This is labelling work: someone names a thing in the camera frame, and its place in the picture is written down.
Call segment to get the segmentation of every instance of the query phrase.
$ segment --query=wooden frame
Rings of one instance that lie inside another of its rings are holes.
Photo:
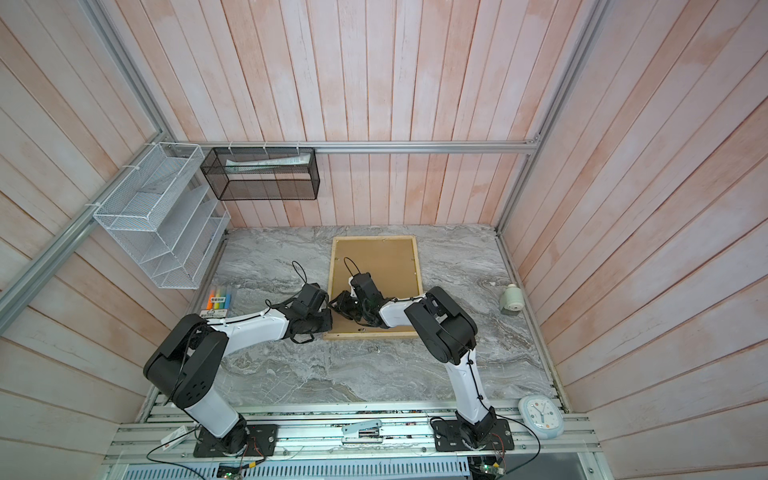
[[[334,298],[339,291],[333,289],[334,266],[336,265],[336,247],[339,242],[360,240],[411,240],[413,248],[413,264],[416,275],[416,295],[423,295],[422,271],[419,266],[419,250],[416,246],[416,237],[413,235],[372,235],[366,237],[334,237],[331,249],[331,266],[328,274],[328,295]],[[324,339],[393,339],[393,338],[418,338],[419,334],[410,326],[397,326],[391,329],[362,327],[352,320],[345,319],[338,313],[333,313],[333,329],[323,334]]]

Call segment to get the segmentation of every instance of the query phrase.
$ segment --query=black wire mesh basket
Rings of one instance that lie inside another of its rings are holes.
[[[215,147],[201,167],[219,200],[315,200],[313,148]]]

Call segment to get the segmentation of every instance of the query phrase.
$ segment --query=clock face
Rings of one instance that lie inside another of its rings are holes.
[[[525,413],[528,420],[542,430],[555,430],[560,427],[560,416],[555,406],[542,398],[530,399],[526,402]]]

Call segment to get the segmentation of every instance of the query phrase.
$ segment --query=red wire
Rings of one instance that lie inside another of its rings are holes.
[[[248,451],[248,441],[245,442],[245,449],[243,450],[243,455],[240,457],[240,467],[237,469],[238,471],[243,471],[243,460],[245,459],[245,453]]]
[[[265,459],[265,460],[266,460],[266,457],[265,457],[265,456],[264,456],[264,454],[261,452],[261,450],[259,450],[259,447],[258,447],[258,445],[256,445],[256,439],[253,439],[253,447],[256,449],[256,453],[258,453],[258,454],[259,454],[259,457],[261,457],[261,458],[263,458],[263,459]]]
[[[497,438],[497,439],[498,439],[498,440],[499,440],[499,441],[502,443],[502,462],[504,463],[504,471],[506,472],[506,471],[507,471],[507,459],[506,459],[506,458],[504,458],[504,454],[505,454],[507,451],[506,451],[506,449],[504,448],[504,440],[502,439],[502,437],[498,436],[498,435],[497,435],[497,434],[495,434],[495,433],[493,433],[492,435],[493,435],[494,437],[496,437],[496,438]]]

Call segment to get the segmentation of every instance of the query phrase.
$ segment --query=black mounting plate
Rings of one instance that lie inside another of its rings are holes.
[[[274,455],[275,442],[277,441],[277,425],[248,425],[248,446],[246,447],[246,457],[265,457]],[[202,429],[197,444],[194,447],[195,458],[210,458],[223,456],[221,451],[216,448],[216,437],[211,435],[206,429]]]
[[[435,449],[438,452],[464,452],[470,450],[470,448],[464,444],[461,433],[461,423],[459,420],[433,420],[433,428],[435,429]],[[507,452],[515,449],[515,443],[512,440],[512,432],[509,429],[509,422],[504,419],[496,419],[491,431],[485,436],[483,442],[485,443],[478,450],[493,450],[501,452],[502,449]]]

